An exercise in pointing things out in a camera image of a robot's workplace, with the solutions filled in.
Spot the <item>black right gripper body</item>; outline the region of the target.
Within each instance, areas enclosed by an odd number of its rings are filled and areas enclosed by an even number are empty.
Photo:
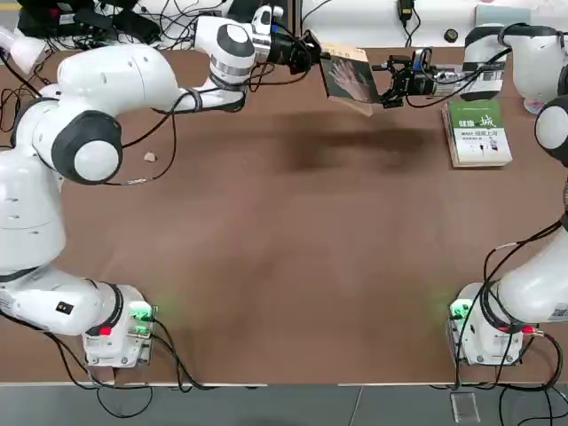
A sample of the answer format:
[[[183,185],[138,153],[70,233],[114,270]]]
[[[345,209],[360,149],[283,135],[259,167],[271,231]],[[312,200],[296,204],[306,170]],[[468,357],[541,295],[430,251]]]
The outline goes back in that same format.
[[[403,96],[433,96],[437,84],[433,81],[434,71],[426,68],[425,72],[420,69],[404,68],[402,70]]]

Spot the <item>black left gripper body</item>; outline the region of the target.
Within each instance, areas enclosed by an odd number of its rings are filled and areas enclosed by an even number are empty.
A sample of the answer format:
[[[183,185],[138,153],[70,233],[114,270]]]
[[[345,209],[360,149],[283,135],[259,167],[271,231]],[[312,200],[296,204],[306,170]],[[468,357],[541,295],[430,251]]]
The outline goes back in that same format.
[[[304,41],[288,34],[272,33],[267,62],[288,67],[290,74],[308,71],[312,66],[312,55]]]

